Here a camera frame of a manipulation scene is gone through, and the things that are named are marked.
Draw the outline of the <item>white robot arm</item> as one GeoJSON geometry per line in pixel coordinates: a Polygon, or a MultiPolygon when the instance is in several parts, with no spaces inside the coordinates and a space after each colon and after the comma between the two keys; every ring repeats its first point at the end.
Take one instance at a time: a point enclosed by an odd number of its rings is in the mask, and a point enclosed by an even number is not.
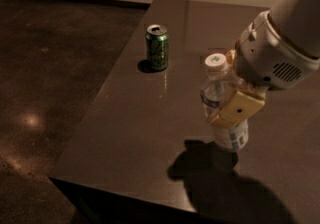
{"type": "Polygon", "coordinates": [[[317,71],[320,0],[278,0],[242,32],[235,48],[205,60],[207,122],[232,128],[258,112],[270,89],[294,87],[317,71]]]}

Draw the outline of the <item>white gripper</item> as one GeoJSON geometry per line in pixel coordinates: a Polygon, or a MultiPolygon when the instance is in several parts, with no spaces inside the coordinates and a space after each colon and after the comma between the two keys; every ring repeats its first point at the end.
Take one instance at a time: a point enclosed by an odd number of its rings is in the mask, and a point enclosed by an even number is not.
{"type": "MultiPolygon", "coordinates": [[[[319,68],[317,59],[302,54],[278,33],[268,11],[242,32],[236,51],[228,51],[226,60],[244,80],[279,90],[294,87],[319,68]]],[[[207,122],[218,128],[235,127],[261,110],[265,100],[265,92],[234,90],[207,122]]]]}

